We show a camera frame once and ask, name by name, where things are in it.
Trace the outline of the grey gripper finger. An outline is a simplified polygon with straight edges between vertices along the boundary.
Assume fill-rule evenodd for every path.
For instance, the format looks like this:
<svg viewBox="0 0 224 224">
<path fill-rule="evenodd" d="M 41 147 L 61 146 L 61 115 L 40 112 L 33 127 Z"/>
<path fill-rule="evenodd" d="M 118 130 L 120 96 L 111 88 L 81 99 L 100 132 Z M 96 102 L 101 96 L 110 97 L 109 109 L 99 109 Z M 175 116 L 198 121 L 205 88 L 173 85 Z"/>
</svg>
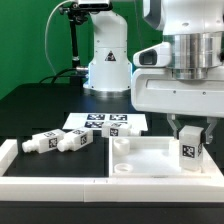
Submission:
<svg viewBox="0 0 224 224">
<path fill-rule="evenodd" d="M 215 117 L 208 117 L 207 124 L 208 127 L 205 131 L 205 143 L 210 144 L 213 141 L 213 130 L 215 129 L 218 123 L 218 119 Z"/>
<path fill-rule="evenodd" d="M 168 114 L 167 115 L 167 121 L 169 123 L 169 125 L 171 126 L 172 130 L 173 130 L 173 136 L 175 139 L 179 138 L 179 131 L 181 129 L 181 124 L 178 121 L 178 119 L 176 118 L 175 114 Z"/>
</svg>

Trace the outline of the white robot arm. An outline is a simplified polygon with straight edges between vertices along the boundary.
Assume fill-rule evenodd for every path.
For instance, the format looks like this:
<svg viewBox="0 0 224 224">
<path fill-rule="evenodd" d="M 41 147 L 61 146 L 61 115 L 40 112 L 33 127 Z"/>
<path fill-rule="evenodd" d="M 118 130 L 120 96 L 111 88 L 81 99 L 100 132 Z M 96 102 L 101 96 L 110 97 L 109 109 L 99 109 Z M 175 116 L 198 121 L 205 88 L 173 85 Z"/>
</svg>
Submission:
<svg viewBox="0 0 224 224">
<path fill-rule="evenodd" d="M 163 35 L 163 41 L 133 55 L 136 71 L 128 75 L 121 54 L 122 32 L 99 5 L 84 0 L 93 12 L 96 52 L 86 88 L 94 92 L 131 91 L 135 109 L 176 115 L 205 116 L 211 133 L 224 118 L 224 0 L 143 0 L 143 19 Z"/>
</svg>

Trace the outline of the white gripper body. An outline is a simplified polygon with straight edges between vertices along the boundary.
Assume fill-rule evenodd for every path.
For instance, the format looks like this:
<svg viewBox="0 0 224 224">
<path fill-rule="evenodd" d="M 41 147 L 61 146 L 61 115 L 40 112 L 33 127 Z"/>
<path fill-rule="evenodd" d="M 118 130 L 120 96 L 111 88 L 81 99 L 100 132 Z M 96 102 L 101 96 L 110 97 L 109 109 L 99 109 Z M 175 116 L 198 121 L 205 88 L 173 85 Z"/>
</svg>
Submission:
<svg viewBox="0 0 224 224">
<path fill-rule="evenodd" d="M 224 66 L 204 80 L 176 80 L 166 68 L 140 68 L 132 78 L 137 111 L 224 118 Z"/>
</svg>

